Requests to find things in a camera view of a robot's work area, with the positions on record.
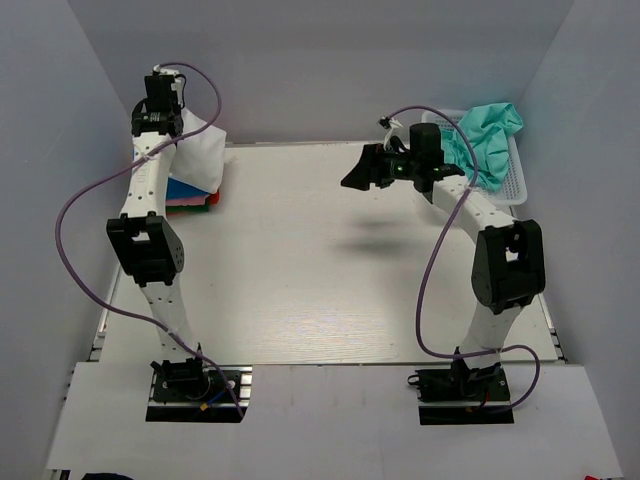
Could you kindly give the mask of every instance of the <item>white cloth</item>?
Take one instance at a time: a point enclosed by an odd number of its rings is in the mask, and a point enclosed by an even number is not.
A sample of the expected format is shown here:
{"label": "white cloth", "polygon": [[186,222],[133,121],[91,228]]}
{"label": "white cloth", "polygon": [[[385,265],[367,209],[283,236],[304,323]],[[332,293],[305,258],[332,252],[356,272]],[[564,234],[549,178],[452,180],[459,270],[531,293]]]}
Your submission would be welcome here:
{"label": "white cloth", "polygon": [[[184,133],[193,132],[206,122],[188,109],[182,110]],[[204,132],[178,142],[171,164],[171,178],[216,193],[222,183],[224,145],[227,132],[211,125]]]}

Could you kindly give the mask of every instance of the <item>plastic basket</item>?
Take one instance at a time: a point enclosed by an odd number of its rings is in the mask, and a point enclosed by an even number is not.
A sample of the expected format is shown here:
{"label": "plastic basket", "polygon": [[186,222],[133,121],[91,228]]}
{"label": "plastic basket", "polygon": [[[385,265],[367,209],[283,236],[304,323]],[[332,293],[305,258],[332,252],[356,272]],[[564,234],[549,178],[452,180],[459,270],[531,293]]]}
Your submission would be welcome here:
{"label": "plastic basket", "polygon": [[[442,113],[449,115],[457,123],[466,112],[462,110],[442,110]],[[422,121],[435,123],[442,129],[453,130],[449,122],[435,113],[424,112]],[[502,182],[502,188],[498,192],[479,189],[480,193],[494,205],[520,205],[527,199],[527,186],[524,183],[524,174],[522,173],[516,140],[513,136],[510,136],[507,142],[509,143],[509,170]]]}

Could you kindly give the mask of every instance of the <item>teal cloth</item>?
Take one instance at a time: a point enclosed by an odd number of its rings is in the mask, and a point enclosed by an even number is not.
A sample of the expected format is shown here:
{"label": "teal cloth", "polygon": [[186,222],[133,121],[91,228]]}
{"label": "teal cloth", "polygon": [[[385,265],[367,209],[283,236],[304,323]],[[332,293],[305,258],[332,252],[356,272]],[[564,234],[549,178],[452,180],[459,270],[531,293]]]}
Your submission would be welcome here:
{"label": "teal cloth", "polygon": [[[493,103],[469,110],[458,125],[469,138],[478,158],[477,186],[492,192],[502,187],[509,171],[507,138],[522,128],[522,119],[511,103]],[[442,130],[445,163],[458,165],[467,178],[473,177],[473,161],[456,130]]]}

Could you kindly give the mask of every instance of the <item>white table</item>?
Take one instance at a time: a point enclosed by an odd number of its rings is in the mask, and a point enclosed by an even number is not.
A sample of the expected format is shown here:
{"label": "white table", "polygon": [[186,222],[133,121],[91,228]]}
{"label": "white table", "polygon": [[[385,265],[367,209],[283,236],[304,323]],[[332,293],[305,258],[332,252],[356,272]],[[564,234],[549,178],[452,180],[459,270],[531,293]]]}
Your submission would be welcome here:
{"label": "white table", "polygon": [[[222,201],[172,217],[185,246],[182,291],[205,352],[221,364],[420,363],[416,293],[446,216],[409,182],[359,192],[340,187],[362,144],[228,150]],[[423,335],[453,352],[475,297],[473,242],[453,229],[427,287]],[[121,275],[113,302],[148,312]],[[147,324],[109,315],[101,362],[148,365],[159,341]],[[508,340],[556,360],[536,299]],[[506,360],[530,360],[510,352]]]}
{"label": "white table", "polygon": [[[144,364],[78,364],[48,461],[136,480],[577,480],[620,475],[582,367],[546,366],[513,425],[420,426],[409,366],[258,366],[240,424],[146,423]],[[530,366],[507,365],[514,396]]]}

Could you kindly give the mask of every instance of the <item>gray wall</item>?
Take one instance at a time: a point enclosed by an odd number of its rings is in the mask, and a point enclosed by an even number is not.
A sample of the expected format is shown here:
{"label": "gray wall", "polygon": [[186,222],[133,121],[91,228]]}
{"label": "gray wall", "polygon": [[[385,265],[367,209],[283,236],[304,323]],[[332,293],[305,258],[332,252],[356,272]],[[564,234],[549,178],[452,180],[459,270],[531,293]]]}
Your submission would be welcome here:
{"label": "gray wall", "polygon": [[519,105],[546,296],[627,478],[640,478],[640,3],[575,3]]}
{"label": "gray wall", "polygon": [[[90,180],[128,161],[127,116],[64,0],[9,0],[0,14],[0,478],[41,478],[75,362],[99,310],[57,258],[55,217]],[[104,294],[115,258],[105,219],[122,183],[70,212],[72,260]]]}
{"label": "gray wall", "polygon": [[[222,88],[234,142],[380,136],[416,102],[519,99],[572,0],[70,0],[127,109],[155,63],[185,59]],[[206,115],[204,85],[187,102]]]}

